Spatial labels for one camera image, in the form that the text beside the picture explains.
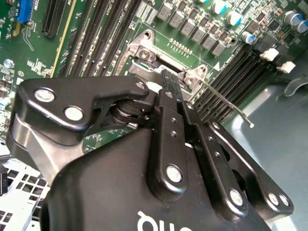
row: metal lever arm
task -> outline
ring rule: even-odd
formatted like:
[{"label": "metal lever arm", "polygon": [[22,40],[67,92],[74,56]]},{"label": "metal lever arm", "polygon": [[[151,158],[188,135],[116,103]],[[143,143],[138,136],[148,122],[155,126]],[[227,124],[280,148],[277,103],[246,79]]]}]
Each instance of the metal lever arm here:
[{"label": "metal lever arm", "polygon": [[[38,96],[46,90],[48,100]],[[136,77],[31,79],[20,84],[12,113],[8,147],[30,153],[34,164],[51,183],[68,162],[82,156],[82,142],[111,125],[125,127],[109,112],[116,101],[143,100],[147,86]],[[75,108],[79,120],[65,110]]]}]

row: mounting hole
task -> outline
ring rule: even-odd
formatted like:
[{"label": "mounting hole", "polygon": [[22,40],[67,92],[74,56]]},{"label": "mounting hole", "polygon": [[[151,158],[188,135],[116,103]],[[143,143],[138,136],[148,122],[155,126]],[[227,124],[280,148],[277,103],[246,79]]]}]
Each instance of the mounting hole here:
[{"label": "mounting hole", "polygon": [[214,152],[214,155],[215,155],[217,158],[220,158],[220,153],[219,153],[219,152]]},{"label": "mounting hole", "polygon": [[236,43],[237,43],[237,39],[232,38],[232,40],[230,41],[230,45],[235,45]]},{"label": "mounting hole", "polygon": [[144,35],[143,35],[143,37],[144,37],[145,39],[149,39],[149,38],[151,37],[151,34],[150,34],[149,32],[145,32]]},{"label": "mounting hole", "polygon": [[175,131],[171,131],[170,132],[170,135],[172,136],[172,137],[174,137],[174,138],[176,138],[178,135],[177,135],[177,133],[175,132]]}]

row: screw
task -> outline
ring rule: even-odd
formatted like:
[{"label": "screw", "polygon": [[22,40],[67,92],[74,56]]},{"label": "screw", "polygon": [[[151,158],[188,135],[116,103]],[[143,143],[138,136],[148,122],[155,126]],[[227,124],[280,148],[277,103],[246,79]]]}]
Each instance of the screw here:
[{"label": "screw", "polygon": [[174,137],[174,138],[176,138],[176,137],[178,136],[177,133],[176,133],[175,131],[171,131],[170,134],[171,134],[171,136]]},{"label": "screw", "polygon": [[215,156],[216,156],[217,158],[220,158],[220,153],[219,153],[219,152],[214,152],[214,154],[215,154]]},{"label": "screw", "polygon": [[219,129],[219,126],[216,122],[213,122],[213,126],[214,126],[214,128]]},{"label": "screw", "polygon": [[173,166],[173,165],[168,165],[166,169],[167,176],[169,177],[170,180],[173,182],[180,182],[182,180],[182,174],[180,170]]},{"label": "screw", "polygon": [[193,106],[192,106],[191,103],[187,103],[187,106],[188,106],[189,109],[193,109]]},{"label": "screw", "polygon": [[3,66],[5,68],[12,69],[15,66],[15,64],[14,64],[13,60],[6,59],[6,60],[3,61]]},{"label": "screw", "polygon": [[288,199],[284,195],[279,194],[279,197],[285,206],[289,206]]},{"label": "screw", "polygon": [[145,86],[141,82],[136,82],[136,85],[141,89],[145,89]]},{"label": "screw", "polygon": [[65,109],[64,114],[70,120],[78,121],[83,118],[83,113],[79,108],[68,107]]},{"label": "screw", "polygon": [[166,95],[167,95],[169,98],[172,98],[172,94],[171,94],[171,92],[166,91]]},{"label": "screw", "polygon": [[150,58],[150,53],[147,50],[141,50],[139,56],[143,60],[148,60]]},{"label": "screw", "polygon": [[271,192],[269,193],[269,199],[274,205],[276,205],[276,206],[279,205],[279,201],[278,201],[277,197],[274,194],[272,194]]},{"label": "screw", "polygon": [[47,89],[39,89],[34,93],[34,96],[37,100],[42,102],[51,102],[54,100],[54,94]]},{"label": "screw", "polygon": [[229,191],[230,193],[230,197],[232,199],[232,201],[237,205],[237,206],[242,206],[243,205],[243,199],[242,196],[239,194],[238,191],[236,191],[235,189],[231,189]]}]

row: pci express slot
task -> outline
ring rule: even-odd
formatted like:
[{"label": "pci express slot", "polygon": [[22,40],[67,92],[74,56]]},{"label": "pci express slot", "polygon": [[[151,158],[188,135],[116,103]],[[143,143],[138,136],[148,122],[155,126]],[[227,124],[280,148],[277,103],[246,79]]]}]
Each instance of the pci express slot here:
[{"label": "pci express slot", "polygon": [[95,39],[97,39],[100,36],[103,17],[106,14],[106,11],[108,8],[107,7],[108,0],[98,1],[98,4],[99,5],[96,6],[96,11],[91,21],[91,25],[88,27],[87,32],[86,32],[87,41],[81,46],[78,60],[75,63],[74,71],[71,73],[73,76],[76,76],[76,77],[83,76],[82,70],[88,60],[88,55],[90,53],[90,50],[94,44]]},{"label": "pci express slot", "polygon": [[124,13],[124,15],[128,13],[125,12],[126,3],[127,1],[123,0],[117,1],[115,3],[115,6],[113,7],[110,16],[108,18],[108,21],[106,23],[105,30],[103,31],[99,44],[97,45],[99,49],[96,49],[94,51],[94,54],[92,55],[91,58],[91,62],[85,70],[84,73],[85,76],[94,76],[96,65],[98,61],[101,59],[103,53],[105,52],[109,40],[111,39],[114,32],[117,30],[118,22],[122,12]]},{"label": "pci express slot", "polygon": [[69,55],[69,61],[65,65],[65,69],[63,71],[63,76],[61,77],[68,77],[72,69],[75,65],[77,56],[79,54],[79,51],[81,49],[81,46],[83,44],[84,39],[86,38],[86,29],[88,28],[89,24],[91,23],[91,13],[94,9],[94,4],[96,0],[89,0],[86,9],[83,13],[83,17],[81,19],[81,25],[78,28],[77,35],[74,39],[73,46]]},{"label": "pci express slot", "polygon": [[[120,46],[121,41],[123,40],[124,36],[126,35],[129,29],[131,21],[135,17],[135,14],[139,8],[140,3],[141,3],[141,0],[131,0],[130,2],[128,2],[126,13],[124,14],[122,21],[120,22],[117,29],[115,30],[114,35],[111,35],[110,33],[108,37],[107,41],[111,40],[112,43],[110,44],[108,52],[104,57],[103,63],[100,65],[97,76],[106,75],[106,72],[108,71],[108,68],[111,65],[111,62],[114,59],[117,49]],[[104,53],[104,49],[101,49],[98,57],[99,58],[102,57],[103,53]],[[95,71],[96,71],[96,67],[93,67],[91,70],[91,74],[94,74]]]},{"label": "pci express slot", "polygon": [[47,37],[53,39],[58,33],[65,5],[66,0],[48,0],[42,27]]}]

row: white capacitor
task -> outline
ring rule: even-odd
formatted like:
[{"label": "white capacitor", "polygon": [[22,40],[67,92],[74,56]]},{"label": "white capacitor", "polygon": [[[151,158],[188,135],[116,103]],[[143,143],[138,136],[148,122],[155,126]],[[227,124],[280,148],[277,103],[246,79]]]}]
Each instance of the white capacitor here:
[{"label": "white capacitor", "polygon": [[229,12],[226,17],[227,22],[232,26],[238,26],[239,24],[241,24],[242,19],[243,16],[236,11]]},{"label": "white capacitor", "polygon": [[296,26],[300,24],[300,22],[304,19],[303,15],[300,13],[295,13],[294,11],[288,11],[285,13],[283,17],[284,23],[291,25],[291,26]]},{"label": "white capacitor", "polygon": [[253,44],[255,41],[255,36],[250,34],[249,32],[245,31],[242,33],[242,40],[247,44]]},{"label": "white capacitor", "polygon": [[212,3],[212,11],[215,14],[222,14],[226,11],[227,9],[227,5],[226,2],[224,2],[223,0],[215,0]]},{"label": "white capacitor", "polygon": [[11,99],[9,97],[0,99],[0,109],[1,110],[4,110],[10,104],[11,104]]},{"label": "white capacitor", "polygon": [[305,33],[308,30],[308,20],[301,21],[298,25],[292,27],[298,33]]}]

